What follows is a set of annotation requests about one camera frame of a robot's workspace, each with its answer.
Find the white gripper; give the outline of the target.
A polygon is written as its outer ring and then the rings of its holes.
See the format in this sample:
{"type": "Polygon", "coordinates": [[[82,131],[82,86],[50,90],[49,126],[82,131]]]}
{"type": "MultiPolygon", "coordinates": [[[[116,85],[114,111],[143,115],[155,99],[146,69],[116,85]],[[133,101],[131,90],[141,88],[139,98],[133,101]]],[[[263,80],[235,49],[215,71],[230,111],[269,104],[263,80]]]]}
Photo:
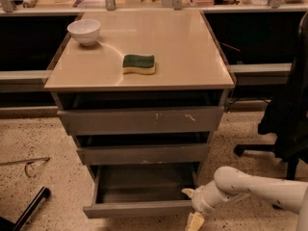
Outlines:
{"type": "Polygon", "coordinates": [[[192,199],[194,213],[189,213],[185,231],[199,231],[204,223],[204,216],[212,214],[215,208],[225,200],[225,193],[214,181],[197,189],[183,189],[182,193],[192,199]]]}

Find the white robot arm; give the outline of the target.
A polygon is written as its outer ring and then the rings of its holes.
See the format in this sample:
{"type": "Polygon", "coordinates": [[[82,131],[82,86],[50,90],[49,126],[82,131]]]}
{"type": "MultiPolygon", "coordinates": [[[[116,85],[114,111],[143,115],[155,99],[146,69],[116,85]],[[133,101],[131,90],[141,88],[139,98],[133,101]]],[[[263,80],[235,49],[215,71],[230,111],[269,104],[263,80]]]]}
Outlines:
{"type": "Polygon", "coordinates": [[[199,231],[205,217],[217,206],[246,194],[255,195],[270,204],[298,214],[295,231],[308,231],[308,183],[246,174],[234,167],[219,167],[214,180],[196,189],[183,189],[192,201],[185,231],[199,231]]]}

